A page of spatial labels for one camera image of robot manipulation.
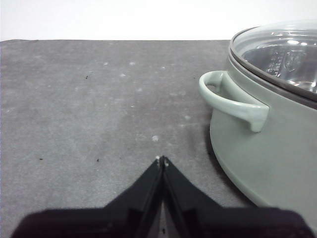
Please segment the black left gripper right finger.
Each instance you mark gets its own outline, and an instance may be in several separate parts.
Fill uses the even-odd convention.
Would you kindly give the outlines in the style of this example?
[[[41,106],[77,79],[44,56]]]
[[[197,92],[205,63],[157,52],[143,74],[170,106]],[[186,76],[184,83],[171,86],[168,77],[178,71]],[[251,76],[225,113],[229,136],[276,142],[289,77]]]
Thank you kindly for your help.
[[[313,238],[296,212],[271,207],[222,207],[162,158],[165,204],[182,238]]]

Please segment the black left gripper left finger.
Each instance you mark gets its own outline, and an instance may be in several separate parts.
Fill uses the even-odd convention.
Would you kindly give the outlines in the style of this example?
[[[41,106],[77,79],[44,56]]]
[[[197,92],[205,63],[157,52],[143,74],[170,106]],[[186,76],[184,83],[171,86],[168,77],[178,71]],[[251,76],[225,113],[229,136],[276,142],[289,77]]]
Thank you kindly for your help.
[[[164,157],[108,205],[51,209],[27,215],[14,238],[134,238],[147,236],[162,202]]]

